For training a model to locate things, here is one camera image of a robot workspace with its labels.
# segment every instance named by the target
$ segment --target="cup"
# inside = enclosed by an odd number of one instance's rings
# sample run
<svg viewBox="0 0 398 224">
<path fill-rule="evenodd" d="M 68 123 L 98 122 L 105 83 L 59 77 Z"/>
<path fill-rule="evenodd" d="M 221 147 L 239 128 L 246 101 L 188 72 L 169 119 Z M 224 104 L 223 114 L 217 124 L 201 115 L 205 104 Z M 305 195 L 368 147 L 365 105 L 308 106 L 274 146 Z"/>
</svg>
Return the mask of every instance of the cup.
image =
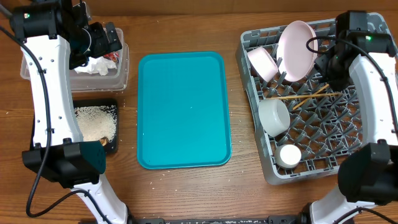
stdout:
<svg viewBox="0 0 398 224">
<path fill-rule="evenodd" d="M 275 162 L 284 169 L 293 169 L 301 160 L 300 149 L 292 144 L 278 146 L 275 150 Z"/>
<path fill-rule="evenodd" d="M 258 47 L 248 52 L 248 58 L 256 72 L 266 82 L 269 82 L 278 72 L 278 66 L 271 55 L 263 48 Z"/>
<path fill-rule="evenodd" d="M 261 100 L 259 117 L 264 131 L 272 137 L 283 133 L 290 125 L 289 111 L 281 100 Z"/>
</svg>

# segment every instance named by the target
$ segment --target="blue tray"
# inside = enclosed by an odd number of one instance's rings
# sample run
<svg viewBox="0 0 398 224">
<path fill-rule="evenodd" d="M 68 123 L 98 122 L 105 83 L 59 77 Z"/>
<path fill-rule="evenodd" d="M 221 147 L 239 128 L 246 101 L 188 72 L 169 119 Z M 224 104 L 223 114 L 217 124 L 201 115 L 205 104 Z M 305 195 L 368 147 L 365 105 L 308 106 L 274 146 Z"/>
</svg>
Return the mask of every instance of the blue tray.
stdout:
<svg viewBox="0 0 398 224">
<path fill-rule="evenodd" d="M 145 56 L 138 71 L 138 162 L 146 169 L 218 166 L 231 155 L 221 55 Z"/>
</svg>

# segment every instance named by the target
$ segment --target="wooden table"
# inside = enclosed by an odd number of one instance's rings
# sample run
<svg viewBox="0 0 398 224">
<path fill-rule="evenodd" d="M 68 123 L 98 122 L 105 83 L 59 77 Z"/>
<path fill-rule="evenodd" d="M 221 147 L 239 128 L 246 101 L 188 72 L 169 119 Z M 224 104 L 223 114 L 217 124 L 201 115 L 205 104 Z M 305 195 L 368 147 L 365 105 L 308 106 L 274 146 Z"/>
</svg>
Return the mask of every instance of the wooden table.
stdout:
<svg viewBox="0 0 398 224">
<path fill-rule="evenodd" d="M 130 48 L 127 89 L 114 93 L 74 94 L 75 99 L 113 97 L 120 104 L 119 151 L 107 157 L 106 176 L 118 197 L 137 218 L 239 218 L 296 214 L 307 203 L 326 195 L 336 176 L 273 186 L 263 177 L 254 141 L 248 99 L 243 92 L 235 51 L 245 30 L 281 26 L 295 20 L 315 21 L 341 12 L 230 14 L 215 16 L 97 17 L 122 28 Z M 380 12 L 398 37 L 398 12 Z M 8 22 L 2 20 L 2 26 Z M 153 53 L 214 50 L 225 62 L 233 141 L 233 156 L 224 166 L 177 170 L 145 170 L 136 159 L 137 66 Z M 85 204 L 72 197 L 50 213 L 27 218 L 25 204 L 35 173 L 24 167 L 21 152 L 28 150 L 33 119 L 29 82 L 19 76 L 22 53 L 0 35 L 0 223 L 76 223 L 92 219 Z M 38 212 L 69 190 L 42 179 L 32 210 Z M 398 203 L 377 211 L 398 220 Z M 358 223 L 380 219 L 369 213 Z"/>
</svg>

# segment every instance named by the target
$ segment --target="gray dish rack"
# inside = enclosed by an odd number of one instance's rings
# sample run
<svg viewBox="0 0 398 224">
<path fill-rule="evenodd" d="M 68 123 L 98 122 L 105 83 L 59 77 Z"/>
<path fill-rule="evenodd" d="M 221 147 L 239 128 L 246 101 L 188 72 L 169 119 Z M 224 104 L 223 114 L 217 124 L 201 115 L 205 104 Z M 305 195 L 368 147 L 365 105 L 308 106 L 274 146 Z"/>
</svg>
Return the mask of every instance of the gray dish rack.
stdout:
<svg viewBox="0 0 398 224">
<path fill-rule="evenodd" d="M 335 34 L 334 19 L 307 24 L 318 36 Z M 293 110 L 294 106 L 304 99 L 283 100 L 289 110 L 290 128 L 274 138 L 264 131 L 259 120 L 260 100 L 295 94 L 310 95 L 324 86 L 324 83 L 319 83 L 322 76 L 315 69 L 299 82 L 287 82 L 285 74 L 278 73 L 267 83 L 251 68 L 248 52 L 257 47 L 264 47 L 280 64 L 283 59 L 275 56 L 279 38 L 286 27 L 246 31 L 241 35 L 236 51 L 243 88 L 250 102 L 262 171 L 266 181 L 273 185 L 336 174 L 341 162 L 361 145 L 362 138 L 361 115 L 354 86 L 349 86 L 339 96 L 312 98 L 296 110 Z M 368 30 L 391 35 L 384 18 L 378 13 L 368 14 Z M 318 41 L 318 49 L 328 49 L 333 45 L 333 41 Z M 324 91 L 333 93 L 330 88 Z M 275 163 L 274 151 L 283 144 L 295 144 L 302 151 L 302 159 L 295 169 L 283 169 Z"/>
</svg>

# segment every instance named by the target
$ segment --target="chopstick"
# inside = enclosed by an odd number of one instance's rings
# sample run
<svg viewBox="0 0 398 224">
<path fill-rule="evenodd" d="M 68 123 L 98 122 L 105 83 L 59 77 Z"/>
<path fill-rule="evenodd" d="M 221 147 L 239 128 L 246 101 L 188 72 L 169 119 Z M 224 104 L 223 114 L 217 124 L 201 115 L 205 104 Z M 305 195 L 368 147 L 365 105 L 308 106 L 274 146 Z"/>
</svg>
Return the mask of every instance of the chopstick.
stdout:
<svg viewBox="0 0 398 224">
<path fill-rule="evenodd" d="M 329 87 L 329 84 L 326 84 L 325 86 L 323 86 L 322 88 L 320 88 L 318 91 L 316 91 L 314 94 L 318 94 L 318 93 L 322 92 L 324 89 L 326 89 L 326 88 L 328 88 L 328 87 Z M 309 98 L 307 98 L 307 99 L 303 100 L 301 103 L 295 105 L 295 106 L 293 107 L 293 110 L 296 110 L 297 108 L 299 108 L 301 105 L 303 105 L 305 102 L 307 102 L 307 100 L 309 100 Z"/>
<path fill-rule="evenodd" d="M 313 97 L 321 97 L 321 96 L 335 96 L 340 95 L 341 93 L 321 93 L 321 94 L 312 94 L 312 95 L 294 95 L 294 96 L 280 96 L 269 98 L 270 100 L 290 100 L 290 99 L 298 99 L 298 98 L 313 98 Z"/>
</svg>

